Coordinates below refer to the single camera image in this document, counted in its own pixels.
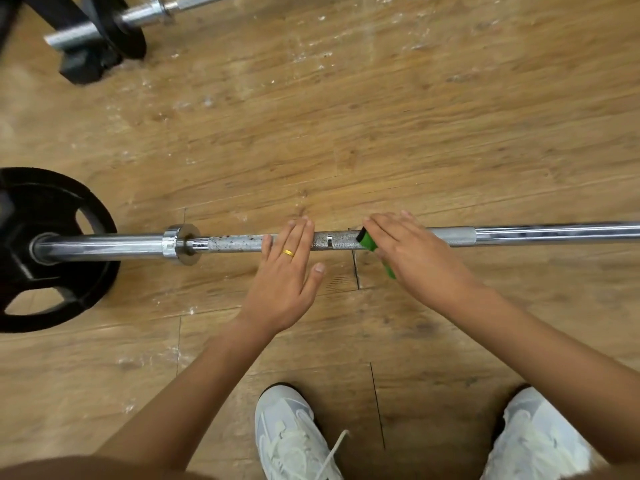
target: shoelace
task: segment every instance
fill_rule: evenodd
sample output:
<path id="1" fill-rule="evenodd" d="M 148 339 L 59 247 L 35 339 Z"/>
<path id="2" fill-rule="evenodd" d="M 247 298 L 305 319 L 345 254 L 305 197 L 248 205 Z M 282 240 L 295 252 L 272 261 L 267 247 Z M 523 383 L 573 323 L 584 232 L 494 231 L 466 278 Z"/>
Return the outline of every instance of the shoelace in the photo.
<path id="1" fill-rule="evenodd" d="M 324 462 L 322 462 L 322 464 L 320 465 L 320 469 L 316 473 L 316 476 L 313 478 L 313 480 L 320 480 L 320 477 L 322 476 L 325 469 L 327 468 L 327 466 L 335 456 L 335 453 L 338 451 L 338 448 L 340 447 L 340 444 L 342 443 L 343 439 L 348 434 L 349 432 L 346 429 L 343 432 L 341 432 L 340 436 L 338 437 L 338 440 L 335 442 L 335 444 L 333 445 L 333 448 L 329 452 L 329 455 L 327 455 L 327 457 L 324 459 Z M 271 474 L 270 478 L 275 480 L 285 480 L 284 476 L 282 476 L 282 473 L 285 472 L 290 478 L 293 478 L 296 480 L 310 480 L 308 477 L 302 476 L 299 473 L 297 473 L 295 469 L 290 468 L 290 466 L 287 465 L 286 462 L 284 462 L 281 458 L 279 458 L 276 455 L 278 453 L 278 446 L 282 444 L 295 442 L 295 444 L 302 443 L 304 445 L 307 445 L 308 441 L 310 441 L 309 435 L 300 429 L 297 429 L 295 431 L 279 431 L 276 439 L 267 448 L 267 453 L 269 455 L 269 459 L 271 460 L 271 466 L 272 466 L 272 470 L 270 471 L 270 474 Z M 292 446 L 291 444 L 288 445 L 287 448 L 290 453 L 295 453 L 300 455 L 302 459 L 303 471 L 306 472 L 307 466 L 308 466 L 307 455 L 311 453 L 311 448 L 307 446 L 306 448 L 303 449 L 303 448 L 300 448 L 299 446 Z"/>
<path id="2" fill-rule="evenodd" d="M 482 478 L 493 478 L 494 470 L 515 478 L 512 475 L 527 463 L 531 465 L 529 471 L 535 480 L 549 480 L 581 472 L 573 455 L 557 441 L 555 432 L 551 431 L 550 436 L 542 434 L 533 426 L 526 411 L 518 411 L 514 415 L 507 434 L 508 437 L 502 438 L 503 445 L 497 445 L 491 452 Z"/>

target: right hand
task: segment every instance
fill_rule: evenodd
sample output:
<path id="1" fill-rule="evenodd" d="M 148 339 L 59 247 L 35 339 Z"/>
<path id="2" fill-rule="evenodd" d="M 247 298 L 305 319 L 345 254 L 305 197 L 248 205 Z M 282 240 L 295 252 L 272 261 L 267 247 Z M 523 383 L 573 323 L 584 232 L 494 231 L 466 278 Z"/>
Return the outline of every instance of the right hand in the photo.
<path id="1" fill-rule="evenodd" d="M 378 245 L 375 253 L 394 270 L 412 297 L 440 314 L 483 287 L 449 245 L 409 212 L 373 214 L 364 227 Z"/>

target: white sneaker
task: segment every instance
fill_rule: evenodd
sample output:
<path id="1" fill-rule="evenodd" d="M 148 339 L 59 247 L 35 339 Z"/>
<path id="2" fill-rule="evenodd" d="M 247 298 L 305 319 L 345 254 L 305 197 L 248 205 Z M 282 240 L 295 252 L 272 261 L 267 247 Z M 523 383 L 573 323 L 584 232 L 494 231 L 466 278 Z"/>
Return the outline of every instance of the white sneaker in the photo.
<path id="1" fill-rule="evenodd" d="M 255 444 L 269 480 L 342 480 L 333 460 L 347 431 L 329 446 L 314 412 L 293 387 L 275 384 L 255 408 Z"/>
<path id="2" fill-rule="evenodd" d="M 482 480 L 557 480 L 589 470 L 587 442 L 533 387 L 509 402 L 504 422 Z"/>

